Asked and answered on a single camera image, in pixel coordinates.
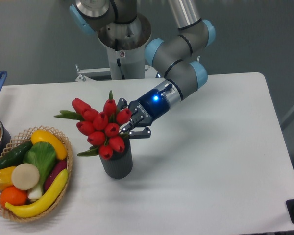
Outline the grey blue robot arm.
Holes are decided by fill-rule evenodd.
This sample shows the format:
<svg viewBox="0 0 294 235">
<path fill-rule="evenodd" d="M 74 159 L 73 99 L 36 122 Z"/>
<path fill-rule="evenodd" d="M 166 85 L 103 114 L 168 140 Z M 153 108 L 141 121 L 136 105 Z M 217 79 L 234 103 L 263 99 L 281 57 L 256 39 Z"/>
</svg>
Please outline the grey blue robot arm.
<svg viewBox="0 0 294 235">
<path fill-rule="evenodd" d="M 146 64 L 164 79 L 137 100 L 119 101 L 119 108 L 132 112 L 121 130 L 132 139 L 150 137 L 151 124 L 208 79 L 202 64 L 185 59 L 214 41 L 214 26 L 201 18 L 193 0 L 171 0 L 169 6 L 179 34 L 168 42 L 151 39 L 150 22 L 134 0 L 76 0 L 70 6 L 79 28 L 97 34 L 105 46 L 112 79 L 144 78 Z"/>
</svg>

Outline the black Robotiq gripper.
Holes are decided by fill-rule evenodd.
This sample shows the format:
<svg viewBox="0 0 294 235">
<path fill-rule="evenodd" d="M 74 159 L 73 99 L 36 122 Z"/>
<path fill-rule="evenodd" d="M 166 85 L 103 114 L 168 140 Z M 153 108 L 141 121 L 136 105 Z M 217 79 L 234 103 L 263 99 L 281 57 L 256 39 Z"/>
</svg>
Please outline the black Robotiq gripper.
<svg viewBox="0 0 294 235">
<path fill-rule="evenodd" d="M 137 100 L 128 102 L 120 98 L 117 103 L 116 114 L 129 108 L 132 112 L 131 121 L 120 129 L 129 139 L 147 139 L 151 136 L 149 127 L 156 119 L 166 113 L 169 108 L 169 102 L 162 93 L 165 90 L 152 89 Z M 133 131 L 135 127 L 145 127 L 140 131 Z"/>
</svg>

